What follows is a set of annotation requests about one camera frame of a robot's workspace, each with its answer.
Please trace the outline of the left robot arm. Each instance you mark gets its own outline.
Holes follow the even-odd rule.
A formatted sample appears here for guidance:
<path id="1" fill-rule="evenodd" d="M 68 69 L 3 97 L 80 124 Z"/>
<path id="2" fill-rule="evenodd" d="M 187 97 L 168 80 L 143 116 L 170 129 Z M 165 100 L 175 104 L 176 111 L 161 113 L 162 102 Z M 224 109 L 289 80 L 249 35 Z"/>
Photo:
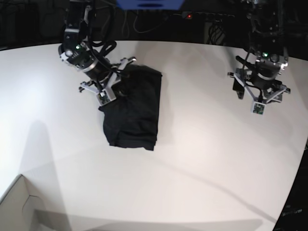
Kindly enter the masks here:
<path id="1" fill-rule="evenodd" d="M 251 112 L 263 115 L 270 103 L 281 103 L 291 90 L 277 80 L 288 66 L 289 54 L 284 42 L 283 0 L 242 0 L 241 10 L 247 18 L 247 55 L 236 56 L 242 64 L 228 76 L 233 91 L 241 100 L 245 93 L 252 98 Z"/>

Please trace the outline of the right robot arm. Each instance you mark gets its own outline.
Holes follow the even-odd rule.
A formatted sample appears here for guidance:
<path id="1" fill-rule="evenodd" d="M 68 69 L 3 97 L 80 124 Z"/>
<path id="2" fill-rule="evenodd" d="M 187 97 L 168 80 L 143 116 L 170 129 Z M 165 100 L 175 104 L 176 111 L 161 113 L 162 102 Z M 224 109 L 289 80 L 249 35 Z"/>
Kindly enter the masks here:
<path id="1" fill-rule="evenodd" d="M 64 38 L 58 48 L 62 62 L 87 75 L 90 80 L 81 82 L 79 91 L 87 90 L 97 98 L 100 106 L 116 100 L 113 86 L 126 77 L 125 68 L 136 61 L 135 57 L 123 58 L 112 64 L 106 56 L 116 47 L 115 41 L 91 40 L 91 23 L 96 16 L 92 0 L 71 0 L 67 9 Z"/>

